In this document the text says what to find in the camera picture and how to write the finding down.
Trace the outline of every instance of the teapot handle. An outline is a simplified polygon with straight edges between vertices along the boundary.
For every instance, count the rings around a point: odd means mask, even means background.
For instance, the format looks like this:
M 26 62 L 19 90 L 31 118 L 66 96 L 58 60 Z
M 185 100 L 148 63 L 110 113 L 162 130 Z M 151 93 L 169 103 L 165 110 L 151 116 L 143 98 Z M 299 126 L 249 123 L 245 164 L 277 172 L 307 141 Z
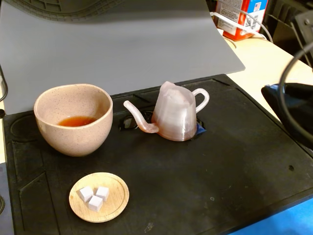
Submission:
M 200 110 L 202 110 L 208 104 L 209 99 L 210 99 L 210 95 L 205 89 L 202 89 L 202 88 L 194 90 L 192 92 L 192 94 L 194 96 L 196 96 L 197 94 L 202 94 L 204 96 L 204 101 L 196 107 L 196 113 L 198 113 Z

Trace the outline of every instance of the bowl rim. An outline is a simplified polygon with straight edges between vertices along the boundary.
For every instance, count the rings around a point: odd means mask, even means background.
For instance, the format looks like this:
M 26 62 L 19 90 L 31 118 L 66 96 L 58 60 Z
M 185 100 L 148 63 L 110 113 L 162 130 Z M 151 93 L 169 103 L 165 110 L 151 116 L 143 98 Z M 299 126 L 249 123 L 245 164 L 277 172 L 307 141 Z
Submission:
M 102 93 L 104 93 L 106 95 L 106 97 L 109 99 L 109 102 L 110 102 L 110 106 L 109 106 L 109 109 L 107 110 L 107 112 L 102 115 L 99 119 L 97 119 L 96 121 L 90 123 L 90 124 L 87 124 L 87 125 L 84 125 L 84 126 L 60 126 L 60 125 L 56 125 L 56 124 L 52 124 L 52 123 L 49 123 L 49 122 L 46 122 L 45 120 L 43 120 L 40 115 L 38 114 L 38 103 L 39 103 L 39 100 L 46 94 L 46 93 L 49 93 L 55 89 L 59 89 L 59 88 L 65 88 L 65 87 L 74 87 L 74 86 L 87 86 L 87 87 L 93 87 L 93 88 L 97 88 L 99 89 Z M 87 84 L 87 83 L 80 83 L 80 84 L 69 84 L 69 85 L 63 85 L 63 86 L 58 86 L 58 87 L 53 87 L 53 88 L 50 88 L 48 90 L 46 90 L 45 92 L 41 93 L 38 98 L 36 99 L 35 101 L 35 104 L 34 104 L 34 114 L 35 114 L 35 117 L 36 119 L 38 119 L 39 121 L 43 122 L 44 124 L 46 125 L 49 125 L 49 126 L 53 126 L 53 127 L 56 127 L 56 128 L 60 128 L 60 129 L 68 129 L 68 130 L 74 130 L 74 129 L 84 129 L 86 127 L 89 127 L 89 126 L 92 126 L 92 125 L 96 125 L 97 123 L 99 123 L 101 120 L 105 119 L 112 111 L 113 109 L 113 101 L 112 101 L 112 98 L 111 96 L 102 88 L 100 87 L 97 87 L 95 85 L 92 85 L 92 84 Z

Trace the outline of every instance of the white cube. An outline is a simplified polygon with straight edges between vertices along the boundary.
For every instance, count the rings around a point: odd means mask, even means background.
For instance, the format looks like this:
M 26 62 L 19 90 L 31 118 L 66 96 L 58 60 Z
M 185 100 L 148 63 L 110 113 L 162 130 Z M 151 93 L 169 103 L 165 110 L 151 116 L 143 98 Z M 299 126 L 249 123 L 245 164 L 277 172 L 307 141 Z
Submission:
M 103 204 L 103 200 L 101 197 L 92 196 L 88 203 L 88 208 L 92 211 L 98 212 Z
M 84 187 L 79 190 L 79 196 L 84 202 L 87 202 L 93 196 L 93 191 L 89 186 Z
M 97 190 L 96 196 L 101 197 L 103 201 L 106 202 L 109 196 L 109 188 L 100 186 Z

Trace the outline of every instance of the white desk surface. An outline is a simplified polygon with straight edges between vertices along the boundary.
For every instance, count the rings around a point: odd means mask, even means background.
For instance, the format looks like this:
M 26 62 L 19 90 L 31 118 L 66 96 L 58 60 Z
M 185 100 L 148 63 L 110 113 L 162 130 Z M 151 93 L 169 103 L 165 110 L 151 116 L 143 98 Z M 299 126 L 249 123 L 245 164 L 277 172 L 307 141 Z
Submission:
M 258 101 L 273 115 L 261 94 L 261 88 L 267 84 L 279 82 L 279 78 L 292 56 L 274 44 L 260 38 L 250 38 L 236 42 L 237 48 L 229 43 L 237 56 L 241 59 L 246 70 L 228 74 L 228 76 Z M 287 81 L 313 85 L 312 69 L 306 64 L 298 61 L 293 67 Z M 3 123 L 0 122 L 0 163 L 5 162 Z

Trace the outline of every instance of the teapot spout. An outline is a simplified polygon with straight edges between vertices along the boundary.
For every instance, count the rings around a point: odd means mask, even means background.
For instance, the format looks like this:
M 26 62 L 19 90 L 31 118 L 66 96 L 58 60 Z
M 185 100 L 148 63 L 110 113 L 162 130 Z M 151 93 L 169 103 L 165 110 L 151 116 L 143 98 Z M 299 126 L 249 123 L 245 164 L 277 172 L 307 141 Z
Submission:
M 138 127 L 146 133 L 157 133 L 158 126 L 156 123 L 147 123 L 141 112 L 128 100 L 124 102 L 124 106 L 132 113 Z

